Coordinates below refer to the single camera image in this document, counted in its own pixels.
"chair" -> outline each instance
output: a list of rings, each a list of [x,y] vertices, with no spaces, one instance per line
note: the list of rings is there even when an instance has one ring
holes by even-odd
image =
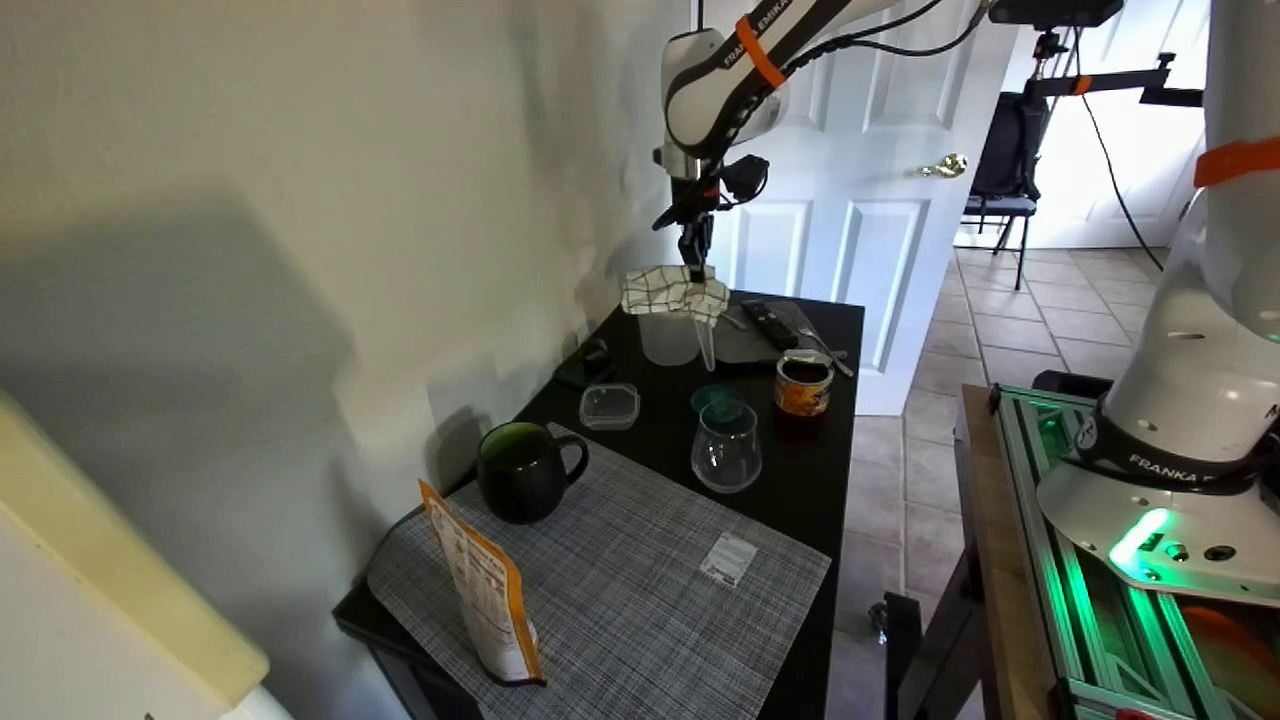
[[[986,218],[1002,218],[993,256],[1002,251],[1011,223],[1024,221],[1024,237],[1015,248],[1015,281],[1011,281],[1015,292],[1024,290],[1027,237],[1040,206],[1035,160],[1040,160],[1044,128],[1048,128],[1044,97],[1001,91],[1001,106],[982,141],[982,156],[975,166],[973,191],[964,206],[964,218],[975,218],[980,229]]]

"black cable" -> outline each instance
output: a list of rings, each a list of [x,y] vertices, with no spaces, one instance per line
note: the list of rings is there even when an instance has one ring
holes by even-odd
[[[820,60],[820,56],[826,56],[826,52],[845,52],[845,50],[873,50],[873,52],[889,52],[889,56],[939,56],[939,52],[959,50],[959,44],[982,25],[982,6],[975,6],[975,12],[967,16],[964,31],[952,35],[948,44],[937,44],[937,50],[894,50],[894,44],[869,42],[873,31],[908,25],[908,22],[916,22],[916,16],[933,12],[933,8],[937,8],[937,0],[929,0],[924,8],[916,8],[916,12],[908,12],[908,16],[890,22],[890,25],[880,25],[880,27],[869,27],[869,31],[852,31],[852,35],[833,35],[833,42],[823,42],[823,44],[813,44],[813,50],[800,52],[784,72],[795,72],[795,68],[804,68],[804,65],[813,65],[813,60]]]
[[[1098,128],[1088,97],[1078,97],[1078,106],[1083,106],[1083,112],[1088,112],[1095,149],[1102,151],[1109,179],[1112,179],[1112,195],[1114,195],[1114,206],[1121,206],[1121,212],[1125,212],[1129,233],[1131,233],[1131,240],[1143,248],[1143,256],[1157,265],[1157,274],[1163,274],[1159,256],[1153,251],[1146,237],[1134,229],[1134,221],[1131,221],[1131,212],[1129,212],[1129,202],[1125,202],[1125,191],[1121,191],[1121,176],[1114,176],[1114,160],[1112,160],[1109,138],[1102,138],[1102,128]]]

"floor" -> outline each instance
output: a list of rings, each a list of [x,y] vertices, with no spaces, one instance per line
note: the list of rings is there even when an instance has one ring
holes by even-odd
[[[952,429],[959,384],[1033,384],[1044,368],[1121,376],[1159,274],[1141,251],[959,248],[899,419],[856,419],[826,716],[885,716],[885,647],[869,607],[916,596],[933,615],[959,558]]]

